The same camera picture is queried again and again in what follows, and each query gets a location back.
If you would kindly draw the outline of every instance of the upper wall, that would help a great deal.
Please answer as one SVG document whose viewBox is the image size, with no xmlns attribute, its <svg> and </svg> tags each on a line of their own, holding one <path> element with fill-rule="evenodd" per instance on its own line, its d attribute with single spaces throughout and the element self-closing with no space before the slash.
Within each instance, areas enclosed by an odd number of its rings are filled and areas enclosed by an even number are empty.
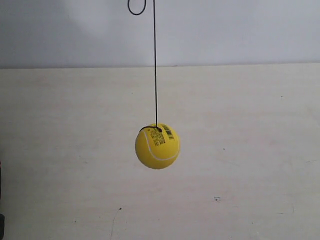
<svg viewBox="0 0 320 240">
<path fill-rule="evenodd" d="M 2 0 L 0 67 L 152 66 L 152 12 L 151 0 L 140 16 L 127 0 Z M 319 13 L 319 0 L 159 0 L 157 63 L 317 62 Z"/>
</svg>

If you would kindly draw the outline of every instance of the barcode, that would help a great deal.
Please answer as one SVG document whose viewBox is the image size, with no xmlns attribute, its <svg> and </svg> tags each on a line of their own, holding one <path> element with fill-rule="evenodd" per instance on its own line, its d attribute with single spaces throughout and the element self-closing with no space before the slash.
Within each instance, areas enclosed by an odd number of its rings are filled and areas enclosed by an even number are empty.
<svg viewBox="0 0 320 240">
<path fill-rule="evenodd" d="M 170 129 L 166 126 L 166 125 L 162 125 L 162 127 L 164 128 L 166 134 L 168 135 L 169 139 L 174 139 L 174 136 L 172 135 L 172 132 L 170 131 Z"/>
</svg>

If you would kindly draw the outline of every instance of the black string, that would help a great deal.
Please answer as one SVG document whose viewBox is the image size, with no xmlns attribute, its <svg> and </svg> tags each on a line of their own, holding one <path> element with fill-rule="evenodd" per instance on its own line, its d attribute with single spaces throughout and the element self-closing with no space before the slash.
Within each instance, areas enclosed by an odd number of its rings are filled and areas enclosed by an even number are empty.
<svg viewBox="0 0 320 240">
<path fill-rule="evenodd" d="M 141 15 L 147 6 L 147 0 L 144 0 L 143 8 L 140 12 L 135 13 L 130 8 L 130 0 L 127 2 L 129 12 L 135 16 Z M 155 127 L 162 132 L 158 127 L 158 91 L 157 91 L 157 45 L 156 45 L 156 0 L 153 0 L 153 42 L 154 42 L 154 95 L 155 95 Z"/>
</svg>

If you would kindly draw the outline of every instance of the yellow ball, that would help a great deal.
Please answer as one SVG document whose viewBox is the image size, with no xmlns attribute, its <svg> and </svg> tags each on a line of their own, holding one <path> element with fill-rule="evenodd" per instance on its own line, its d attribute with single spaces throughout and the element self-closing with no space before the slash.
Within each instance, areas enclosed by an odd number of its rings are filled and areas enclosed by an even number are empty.
<svg viewBox="0 0 320 240">
<path fill-rule="evenodd" d="M 135 153 L 146 167 L 164 169 L 180 154 L 179 136 L 166 124 L 150 124 L 143 127 L 136 137 Z"/>
</svg>

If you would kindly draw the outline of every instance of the tennis ball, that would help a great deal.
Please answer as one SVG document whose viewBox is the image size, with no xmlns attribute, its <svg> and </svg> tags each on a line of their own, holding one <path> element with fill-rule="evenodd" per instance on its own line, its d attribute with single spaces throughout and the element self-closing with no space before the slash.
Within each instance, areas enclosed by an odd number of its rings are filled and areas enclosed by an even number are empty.
<svg viewBox="0 0 320 240">
<path fill-rule="evenodd" d="M 151 169 L 169 167 L 180 154 L 180 140 L 170 126 L 158 123 L 143 127 L 135 139 L 135 153 Z"/>
</svg>

